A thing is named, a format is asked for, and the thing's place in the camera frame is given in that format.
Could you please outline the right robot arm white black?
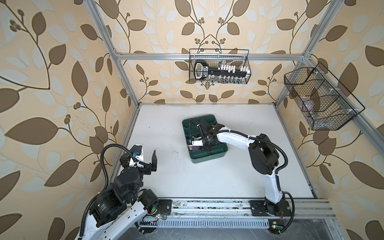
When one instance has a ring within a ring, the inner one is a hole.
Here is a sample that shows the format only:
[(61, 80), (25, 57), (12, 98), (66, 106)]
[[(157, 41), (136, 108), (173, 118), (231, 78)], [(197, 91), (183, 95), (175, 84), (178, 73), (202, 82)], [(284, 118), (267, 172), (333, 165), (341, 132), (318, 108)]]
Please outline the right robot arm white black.
[(278, 220), (269, 221), (268, 230), (273, 235), (285, 233), (295, 215), (294, 198), (289, 192), (282, 191), (278, 175), (288, 165), (286, 153), (265, 134), (247, 135), (202, 118), (184, 120), (183, 127), (191, 152), (201, 150), (209, 153), (219, 145), (229, 144), (249, 153), (252, 167), (262, 175), (265, 187), (264, 200), (249, 202), (252, 215), (277, 217)]

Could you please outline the purple sock orange cuff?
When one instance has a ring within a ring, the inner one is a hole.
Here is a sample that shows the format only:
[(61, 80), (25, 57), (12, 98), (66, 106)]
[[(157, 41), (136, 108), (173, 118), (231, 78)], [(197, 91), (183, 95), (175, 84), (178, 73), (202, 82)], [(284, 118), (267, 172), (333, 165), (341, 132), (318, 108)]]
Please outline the purple sock orange cuff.
[(190, 151), (197, 151), (197, 150), (200, 150), (201, 149), (201, 146), (191, 146), (190, 147)]

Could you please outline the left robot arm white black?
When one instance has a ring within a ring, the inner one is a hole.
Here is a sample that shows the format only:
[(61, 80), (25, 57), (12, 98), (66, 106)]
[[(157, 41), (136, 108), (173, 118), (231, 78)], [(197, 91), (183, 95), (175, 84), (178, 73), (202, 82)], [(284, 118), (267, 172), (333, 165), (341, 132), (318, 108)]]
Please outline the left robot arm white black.
[[(113, 147), (125, 153), (120, 158), (123, 170), (110, 181), (105, 166), (105, 153)], [(78, 240), (98, 237), (112, 240), (118, 238), (125, 227), (138, 226), (146, 216), (160, 217), (162, 208), (159, 198), (152, 190), (143, 189), (144, 176), (157, 170), (156, 153), (152, 154), (150, 163), (145, 163), (141, 145), (127, 149), (120, 144), (109, 144), (101, 151), (100, 164), (105, 186), (88, 203), (76, 237)]]

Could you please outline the green divided organizer tray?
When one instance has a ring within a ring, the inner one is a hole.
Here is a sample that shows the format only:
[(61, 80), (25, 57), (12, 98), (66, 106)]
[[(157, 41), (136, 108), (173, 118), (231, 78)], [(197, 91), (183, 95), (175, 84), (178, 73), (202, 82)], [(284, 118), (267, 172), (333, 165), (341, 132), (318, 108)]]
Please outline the green divided organizer tray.
[(214, 115), (184, 119), (182, 126), (192, 163), (198, 164), (225, 156), (227, 144), (219, 142), (216, 137), (208, 136), (219, 126)]

